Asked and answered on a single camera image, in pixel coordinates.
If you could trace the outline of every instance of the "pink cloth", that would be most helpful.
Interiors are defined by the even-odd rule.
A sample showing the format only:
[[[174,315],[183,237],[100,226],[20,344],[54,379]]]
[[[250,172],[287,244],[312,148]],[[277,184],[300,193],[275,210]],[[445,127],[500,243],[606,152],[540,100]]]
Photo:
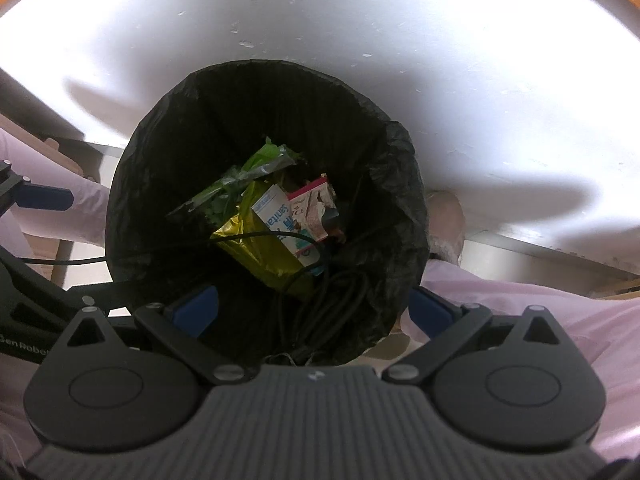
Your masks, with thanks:
[[[12,170],[28,176],[34,184],[70,189],[74,194],[74,204],[67,211],[40,211],[13,206],[0,217],[0,224],[6,228],[13,216],[23,233],[43,238],[59,238],[73,242],[104,246],[104,226],[107,219],[109,189],[87,180],[56,164],[43,154],[30,148],[0,128],[0,158],[10,160]],[[0,238],[0,243],[11,251],[16,244],[22,247],[24,236],[20,231]]]
[[[74,194],[74,204],[67,211],[39,211],[13,206],[0,216],[2,247],[15,256],[33,257],[23,232],[45,238],[104,245],[109,200],[107,187],[66,170],[2,128],[0,159],[10,160],[15,173],[30,177],[35,184],[64,187]],[[4,336],[0,337],[0,346],[3,340]],[[0,440],[4,442],[9,460],[14,463],[20,462],[20,456],[26,460],[40,447],[22,408],[22,394],[36,369],[33,363],[0,352]],[[20,454],[5,435],[6,432],[14,438]]]
[[[544,286],[492,282],[437,260],[427,263],[422,286],[453,303],[481,303],[496,314],[521,314],[530,304],[548,308],[607,391],[593,447],[607,460],[640,454],[640,299],[590,300]],[[428,340],[407,311],[401,327],[414,340]]]

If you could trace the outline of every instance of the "ribbed gray plate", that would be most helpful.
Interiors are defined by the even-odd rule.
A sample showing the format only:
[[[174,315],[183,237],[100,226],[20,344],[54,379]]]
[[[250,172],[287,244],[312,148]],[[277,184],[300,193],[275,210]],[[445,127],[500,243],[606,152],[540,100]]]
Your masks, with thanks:
[[[28,469],[43,480],[586,480],[603,465],[588,447],[525,456],[479,446],[418,388],[368,367],[264,366],[214,388],[156,444],[112,455],[47,446]]]

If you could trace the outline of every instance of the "trash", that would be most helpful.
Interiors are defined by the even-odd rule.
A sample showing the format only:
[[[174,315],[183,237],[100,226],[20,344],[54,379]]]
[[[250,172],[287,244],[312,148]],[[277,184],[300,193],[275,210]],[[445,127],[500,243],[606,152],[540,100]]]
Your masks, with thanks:
[[[251,209],[258,215],[258,218],[264,222],[269,231],[295,232],[310,237],[312,236],[307,230],[300,227],[300,224],[296,226],[289,198],[277,184],[271,186],[264,195],[252,205]],[[300,264],[302,264],[302,267],[311,266],[320,259],[320,253],[309,242],[305,242],[300,238],[287,236],[279,236],[278,240],[296,257]],[[318,275],[322,269],[317,268],[315,271],[314,274]]]
[[[334,196],[334,190],[325,175],[296,192],[289,193],[287,197],[291,204],[295,230],[318,242],[332,236],[345,243],[346,237],[340,228],[340,213]],[[299,242],[302,248],[309,247],[308,242]]]
[[[254,180],[250,183],[242,196],[238,214],[231,217],[211,237],[223,238],[230,235],[265,231],[267,227],[256,215],[252,206],[271,187],[273,187],[271,184],[263,180]],[[219,244],[219,246],[233,256],[252,275],[274,290],[282,290],[292,275],[305,265],[315,263],[315,261],[308,264],[300,262],[276,236],[230,240]],[[304,298],[312,289],[313,282],[310,276],[301,276],[289,292],[294,296]]]
[[[106,227],[111,275],[162,280],[169,297],[151,291],[149,301],[164,304],[209,283],[218,290],[219,311],[201,342],[241,365],[281,352],[272,307],[279,293],[222,248],[206,246],[206,222],[166,218],[229,168],[241,167],[267,136],[305,155],[306,164],[287,168],[294,181],[324,173],[337,198],[349,203],[340,215],[347,241],[335,244],[331,268],[334,275],[366,274],[366,294],[312,361],[348,362],[388,334],[420,282],[429,254],[426,207],[407,130],[326,74],[283,61],[233,61],[192,73],[162,97],[133,133],[113,179]],[[277,238],[272,242],[299,265]],[[181,243],[188,247],[158,251]],[[325,243],[334,245],[332,238]],[[140,256],[123,258],[132,252]],[[292,304],[284,323],[295,325],[295,316]]]
[[[276,146],[267,137],[264,146],[255,152],[242,168],[232,166],[226,170],[225,174],[207,189],[171,211],[169,217],[179,218],[178,215],[185,210],[191,213],[201,209],[209,224],[217,229],[234,215],[242,192],[252,180],[292,166],[299,158],[297,153],[284,144]]]

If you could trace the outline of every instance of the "person's leg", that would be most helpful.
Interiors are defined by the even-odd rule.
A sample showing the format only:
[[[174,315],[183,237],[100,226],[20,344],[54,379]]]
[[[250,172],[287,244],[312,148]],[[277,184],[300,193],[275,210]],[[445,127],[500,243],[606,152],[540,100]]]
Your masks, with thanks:
[[[430,217],[435,220],[430,225],[430,239],[440,240],[436,249],[455,246],[462,250],[460,244],[455,245],[460,232],[451,227],[464,226],[463,218],[456,218],[462,209],[453,202],[457,199],[446,194],[428,203]],[[453,253],[448,259],[457,261],[458,257]],[[606,388],[607,407],[594,448],[609,460],[640,454],[640,299],[590,300],[544,286],[482,280],[441,260],[427,263],[421,285],[453,303],[480,303],[498,315],[519,315],[531,304],[546,307]],[[417,342],[428,340],[407,310],[401,316],[401,329]]]
[[[0,158],[34,184],[63,187],[74,195],[67,211],[11,208],[23,232],[44,238],[104,245],[109,189],[63,168],[0,128]]]
[[[0,216],[0,245],[13,256],[33,258],[33,251],[11,211]]]

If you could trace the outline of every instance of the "floor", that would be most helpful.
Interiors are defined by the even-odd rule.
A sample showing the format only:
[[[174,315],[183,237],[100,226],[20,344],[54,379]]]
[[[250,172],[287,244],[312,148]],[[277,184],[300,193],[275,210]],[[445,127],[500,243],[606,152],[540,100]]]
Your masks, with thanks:
[[[118,164],[116,157],[101,155],[95,150],[89,152],[85,148],[79,148],[77,144],[67,147],[65,151],[85,168],[87,174],[94,176],[105,186],[111,185]],[[492,237],[473,229],[469,231],[468,238],[461,266],[488,280],[535,283],[586,296],[597,286],[626,277],[619,270],[585,262],[573,256],[558,255],[553,251],[540,253],[538,248],[528,244],[521,244],[515,247],[516,250],[510,250],[514,248],[510,245],[512,240]],[[68,254],[71,259],[102,255],[103,249],[79,243],[70,244]],[[110,279],[104,263],[69,267],[63,279],[63,287],[106,282]]]

